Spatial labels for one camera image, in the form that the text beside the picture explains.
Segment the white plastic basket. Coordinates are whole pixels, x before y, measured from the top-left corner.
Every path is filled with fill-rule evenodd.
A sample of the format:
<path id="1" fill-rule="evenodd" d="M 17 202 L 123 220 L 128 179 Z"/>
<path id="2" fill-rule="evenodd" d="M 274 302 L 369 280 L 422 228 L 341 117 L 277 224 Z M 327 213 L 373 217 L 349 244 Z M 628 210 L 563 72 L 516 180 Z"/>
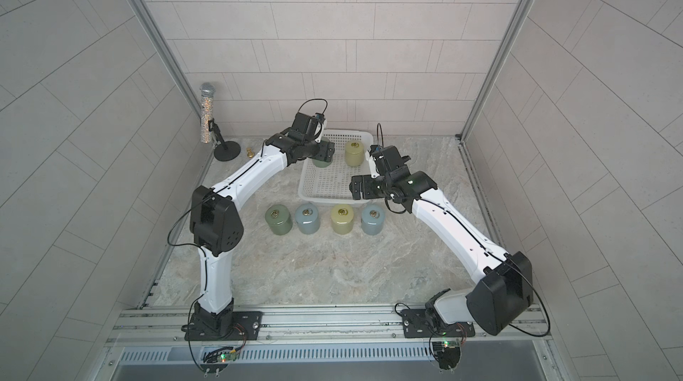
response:
<path id="1" fill-rule="evenodd" d="M 318 206 L 366 204 L 367 200 L 354 201 L 350 192 L 350 182 L 354 176 L 369 175 L 370 167 L 367 160 L 359 167 L 350 167 L 345 161 L 345 146 L 348 142 L 359 141 L 364 146 L 364 156 L 368 157 L 368 150 L 374 143 L 373 136 L 358 130 L 326 129 L 322 137 L 334 143 L 332 163 L 326 168 L 314 166 L 311 159 L 303 163 L 298 188 L 299 197 Z"/>

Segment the yellow-green tea canister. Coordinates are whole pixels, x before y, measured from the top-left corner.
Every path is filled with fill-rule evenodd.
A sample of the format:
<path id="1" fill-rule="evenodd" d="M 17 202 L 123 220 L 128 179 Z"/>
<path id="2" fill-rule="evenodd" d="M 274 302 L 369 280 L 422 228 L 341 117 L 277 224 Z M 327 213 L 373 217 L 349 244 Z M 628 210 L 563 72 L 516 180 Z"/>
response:
<path id="1" fill-rule="evenodd" d="M 345 235 L 352 231 L 354 209 L 348 204 L 334 205 L 330 212 L 332 228 L 335 233 Z"/>

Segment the blue tea canister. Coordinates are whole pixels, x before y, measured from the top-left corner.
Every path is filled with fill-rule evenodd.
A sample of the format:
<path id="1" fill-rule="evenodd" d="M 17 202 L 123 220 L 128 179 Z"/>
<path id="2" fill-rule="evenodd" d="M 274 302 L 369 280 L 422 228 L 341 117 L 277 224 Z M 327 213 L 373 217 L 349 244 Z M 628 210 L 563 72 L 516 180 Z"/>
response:
<path id="1" fill-rule="evenodd" d="M 316 233 L 320 228 L 318 208 L 312 203 L 302 204 L 295 211 L 295 222 L 301 233 Z"/>
<path id="2" fill-rule="evenodd" d="M 361 228 L 367 235 L 379 234 L 384 226 L 385 212 L 377 204 L 368 204 L 364 206 L 361 212 Z"/>

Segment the blue tea canister front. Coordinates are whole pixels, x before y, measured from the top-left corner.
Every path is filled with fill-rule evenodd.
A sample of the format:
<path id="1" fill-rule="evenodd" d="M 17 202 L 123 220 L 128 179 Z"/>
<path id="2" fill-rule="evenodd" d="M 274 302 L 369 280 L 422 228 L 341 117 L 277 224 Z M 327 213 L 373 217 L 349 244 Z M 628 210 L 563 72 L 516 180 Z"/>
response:
<path id="1" fill-rule="evenodd" d="M 312 203 L 302 204 L 295 211 L 295 222 L 301 233 L 316 233 L 320 228 L 318 208 Z"/>

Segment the dark green tea canister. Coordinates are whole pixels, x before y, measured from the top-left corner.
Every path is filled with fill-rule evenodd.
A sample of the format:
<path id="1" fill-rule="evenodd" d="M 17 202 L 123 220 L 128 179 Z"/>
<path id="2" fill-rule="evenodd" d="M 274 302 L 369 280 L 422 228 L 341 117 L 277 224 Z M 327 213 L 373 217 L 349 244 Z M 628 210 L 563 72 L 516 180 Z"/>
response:
<path id="1" fill-rule="evenodd" d="M 265 213 L 265 220 L 270 231 L 275 235 L 285 235 L 293 228 L 290 211 L 282 204 L 275 204 L 269 207 Z"/>

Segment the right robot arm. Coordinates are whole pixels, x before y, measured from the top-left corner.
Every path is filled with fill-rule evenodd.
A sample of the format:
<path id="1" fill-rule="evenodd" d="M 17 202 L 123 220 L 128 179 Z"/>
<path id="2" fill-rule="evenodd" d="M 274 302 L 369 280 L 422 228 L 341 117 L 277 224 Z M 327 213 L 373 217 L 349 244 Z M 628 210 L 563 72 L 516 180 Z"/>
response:
<path id="1" fill-rule="evenodd" d="M 395 146 L 374 144 L 366 160 L 370 173 L 351 179 L 352 198 L 401 205 L 443 240 L 474 282 L 471 290 L 445 290 L 425 304 L 432 329 L 443 332 L 458 322 L 473 321 L 496 336 L 533 304 L 533 269 L 523 253 L 510 254 L 485 237 L 432 178 L 423 171 L 409 171 L 410 157 L 401 155 Z"/>

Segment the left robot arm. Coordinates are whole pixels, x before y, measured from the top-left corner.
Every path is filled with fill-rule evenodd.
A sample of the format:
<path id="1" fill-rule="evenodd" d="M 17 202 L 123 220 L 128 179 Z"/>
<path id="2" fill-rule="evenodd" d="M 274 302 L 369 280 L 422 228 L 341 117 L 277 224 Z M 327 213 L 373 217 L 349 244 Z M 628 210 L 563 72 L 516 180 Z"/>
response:
<path id="1" fill-rule="evenodd" d="M 321 137 L 290 137 L 277 133 L 264 142 L 250 162 L 224 181 L 193 192 L 190 232 L 201 263 L 201 297 L 196 315 L 229 321 L 234 306 L 231 292 L 232 252 L 245 234 L 239 212 L 275 174 L 302 160 L 329 162 L 334 143 Z"/>

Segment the microphone on black stand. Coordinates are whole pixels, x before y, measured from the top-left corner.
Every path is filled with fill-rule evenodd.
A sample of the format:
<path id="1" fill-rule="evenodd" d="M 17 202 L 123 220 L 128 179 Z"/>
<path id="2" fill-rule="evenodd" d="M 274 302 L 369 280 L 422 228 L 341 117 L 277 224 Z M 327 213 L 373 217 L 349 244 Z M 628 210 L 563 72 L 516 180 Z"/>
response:
<path id="1" fill-rule="evenodd" d="M 241 152 L 240 145 L 237 142 L 224 139 L 220 127 L 215 122 L 215 116 L 213 116 L 215 87 L 211 83 L 203 83 L 200 86 L 200 96 L 202 100 L 201 141 L 204 144 L 215 145 L 213 156 L 219 162 L 229 162 L 236 159 Z"/>

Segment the white vent grille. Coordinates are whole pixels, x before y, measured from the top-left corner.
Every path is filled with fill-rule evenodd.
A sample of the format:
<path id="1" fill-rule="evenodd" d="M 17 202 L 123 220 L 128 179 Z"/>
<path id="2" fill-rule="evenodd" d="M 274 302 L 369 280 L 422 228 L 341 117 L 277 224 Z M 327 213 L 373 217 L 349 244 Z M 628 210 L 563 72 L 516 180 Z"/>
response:
<path id="1" fill-rule="evenodd" d="M 131 347 L 122 353 L 122 365 L 201 363 L 211 347 Z M 248 345 L 232 363 L 346 363 L 347 361 L 430 361 L 422 343 Z"/>

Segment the right circuit board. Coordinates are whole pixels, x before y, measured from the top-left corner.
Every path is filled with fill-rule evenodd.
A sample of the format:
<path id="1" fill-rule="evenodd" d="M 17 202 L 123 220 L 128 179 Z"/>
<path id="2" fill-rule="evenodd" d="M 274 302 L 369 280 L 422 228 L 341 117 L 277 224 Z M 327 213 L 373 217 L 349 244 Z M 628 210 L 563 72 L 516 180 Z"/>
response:
<path id="1" fill-rule="evenodd" d="M 462 350 L 459 345 L 448 341 L 437 341 L 431 344 L 431 355 L 440 370 L 455 370 L 462 358 Z"/>

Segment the circuit board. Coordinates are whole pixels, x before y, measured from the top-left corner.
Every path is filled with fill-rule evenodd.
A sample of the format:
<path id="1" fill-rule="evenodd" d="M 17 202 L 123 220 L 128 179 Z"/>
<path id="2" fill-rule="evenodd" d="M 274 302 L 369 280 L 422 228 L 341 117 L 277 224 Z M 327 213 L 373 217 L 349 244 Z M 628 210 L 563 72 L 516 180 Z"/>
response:
<path id="1" fill-rule="evenodd" d="M 236 361 L 240 353 L 239 348 L 232 346 L 221 347 L 204 355 L 201 361 L 204 377 L 214 375 L 219 377 L 228 366 Z"/>
<path id="2" fill-rule="evenodd" d="M 437 341 L 431 344 L 431 355 L 440 370 L 455 370 L 462 358 L 462 350 L 459 345 L 448 341 Z"/>

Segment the left circuit board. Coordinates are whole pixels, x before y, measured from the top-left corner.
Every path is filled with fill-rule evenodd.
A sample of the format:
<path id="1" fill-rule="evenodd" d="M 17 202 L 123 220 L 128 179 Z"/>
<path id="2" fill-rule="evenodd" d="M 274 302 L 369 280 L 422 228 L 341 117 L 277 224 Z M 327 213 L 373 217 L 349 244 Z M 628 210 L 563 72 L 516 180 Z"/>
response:
<path id="1" fill-rule="evenodd" d="M 221 347 L 204 355 L 201 361 L 204 377 L 214 375 L 219 377 L 228 366 L 236 361 L 240 353 L 239 348 L 232 346 Z"/>

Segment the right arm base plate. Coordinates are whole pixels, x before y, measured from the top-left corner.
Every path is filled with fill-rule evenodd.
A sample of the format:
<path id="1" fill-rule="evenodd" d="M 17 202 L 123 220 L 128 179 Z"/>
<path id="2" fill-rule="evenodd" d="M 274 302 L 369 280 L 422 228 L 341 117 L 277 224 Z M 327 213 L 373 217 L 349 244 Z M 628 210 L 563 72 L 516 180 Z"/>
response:
<path id="1" fill-rule="evenodd" d="M 403 308 L 398 312 L 402 319 L 405 338 L 474 338 L 476 332 L 469 322 L 434 327 L 424 309 Z"/>

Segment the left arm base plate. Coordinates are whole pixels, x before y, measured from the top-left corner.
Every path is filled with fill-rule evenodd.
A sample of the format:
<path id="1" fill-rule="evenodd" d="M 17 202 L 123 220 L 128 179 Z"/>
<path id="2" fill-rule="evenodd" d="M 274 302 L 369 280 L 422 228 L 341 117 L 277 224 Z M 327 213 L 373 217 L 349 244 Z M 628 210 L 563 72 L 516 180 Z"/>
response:
<path id="1" fill-rule="evenodd" d="M 181 327 L 184 339 L 190 341 L 256 340 L 261 329 L 262 312 L 207 313 L 201 310 L 190 316 Z"/>

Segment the aluminium mounting rail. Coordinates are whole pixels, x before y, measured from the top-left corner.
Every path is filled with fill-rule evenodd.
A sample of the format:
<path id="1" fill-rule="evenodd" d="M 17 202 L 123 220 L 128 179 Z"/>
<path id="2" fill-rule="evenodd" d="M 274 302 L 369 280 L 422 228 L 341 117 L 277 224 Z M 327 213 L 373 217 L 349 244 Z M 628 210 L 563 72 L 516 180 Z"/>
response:
<path id="1" fill-rule="evenodd" d="M 265 345 L 363 344 L 408 341 L 406 326 L 398 315 L 403 306 L 238 306 L 239 312 L 261 312 L 255 339 L 194 341 L 197 346 L 245 345 L 247 350 Z M 181 327 L 188 323 L 190 308 L 148 307 L 124 310 L 114 322 L 105 344 L 109 346 L 188 345 Z"/>

